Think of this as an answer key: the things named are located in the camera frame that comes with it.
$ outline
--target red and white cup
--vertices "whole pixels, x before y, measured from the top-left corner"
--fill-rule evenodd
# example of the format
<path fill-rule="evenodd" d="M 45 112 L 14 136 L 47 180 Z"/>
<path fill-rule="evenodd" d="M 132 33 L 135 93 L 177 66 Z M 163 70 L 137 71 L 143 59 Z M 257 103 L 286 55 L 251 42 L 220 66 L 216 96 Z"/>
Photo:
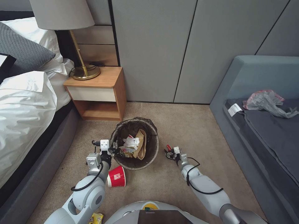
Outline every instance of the red and white cup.
<path fill-rule="evenodd" d="M 125 187 L 126 186 L 126 176 L 125 171 L 122 166 L 110 170 L 107 177 L 108 187 Z"/>

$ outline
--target wooden nightstand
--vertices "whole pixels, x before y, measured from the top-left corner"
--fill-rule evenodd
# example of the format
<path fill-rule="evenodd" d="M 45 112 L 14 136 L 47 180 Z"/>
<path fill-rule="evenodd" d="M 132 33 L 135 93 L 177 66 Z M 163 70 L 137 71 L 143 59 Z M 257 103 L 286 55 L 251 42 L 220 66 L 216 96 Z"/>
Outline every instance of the wooden nightstand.
<path fill-rule="evenodd" d="M 99 76 L 69 78 L 64 86 L 83 120 L 122 121 L 127 103 L 122 67 L 101 67 Z"/>

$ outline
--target gray pillow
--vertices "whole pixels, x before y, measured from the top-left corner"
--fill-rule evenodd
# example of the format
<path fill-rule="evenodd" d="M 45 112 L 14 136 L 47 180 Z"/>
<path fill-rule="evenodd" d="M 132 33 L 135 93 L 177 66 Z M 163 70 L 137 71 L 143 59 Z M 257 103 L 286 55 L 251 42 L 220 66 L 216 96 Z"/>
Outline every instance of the gray pillow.
<path fill-rule="evenodd" d="M 17 59 L 9 71 L 9 77 L 37 70 L 55 57 L 47 48 L 22 37 L 1 22 L 0 52 Z"/>

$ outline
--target yellow wrapper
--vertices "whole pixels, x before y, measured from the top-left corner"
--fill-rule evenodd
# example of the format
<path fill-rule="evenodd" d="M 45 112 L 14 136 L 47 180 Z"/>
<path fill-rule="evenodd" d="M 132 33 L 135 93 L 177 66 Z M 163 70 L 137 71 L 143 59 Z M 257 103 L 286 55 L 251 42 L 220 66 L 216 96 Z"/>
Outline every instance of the yellow wrapper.
<path fill-rule="evenodd" d="M 101 224 L 104 215 L 99 213 L 93 213 L 92 217 L 90 218 L 89 224 Z"/>

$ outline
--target trash can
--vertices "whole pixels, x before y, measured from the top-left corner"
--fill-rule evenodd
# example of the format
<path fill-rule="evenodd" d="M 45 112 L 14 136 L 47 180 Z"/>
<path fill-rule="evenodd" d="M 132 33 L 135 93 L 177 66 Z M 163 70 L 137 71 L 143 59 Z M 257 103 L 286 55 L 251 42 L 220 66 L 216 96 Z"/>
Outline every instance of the trash can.
<path fill-rule="evenodd" d="M 136 136 L 139 129 L 146 133 L 146 152 L 142 160 L 135 158 L 114 157 L 116 162 L 128 170 L 141 170 L 148 167 L 157 157 L 159 150 L 159 139 L 157 128 L 150 119 L 135 117 L 120 122 L 111 134 L 111 141 L 117 142 L 118 146 L 124 144 L 123 139 L 128 135 Z"/>

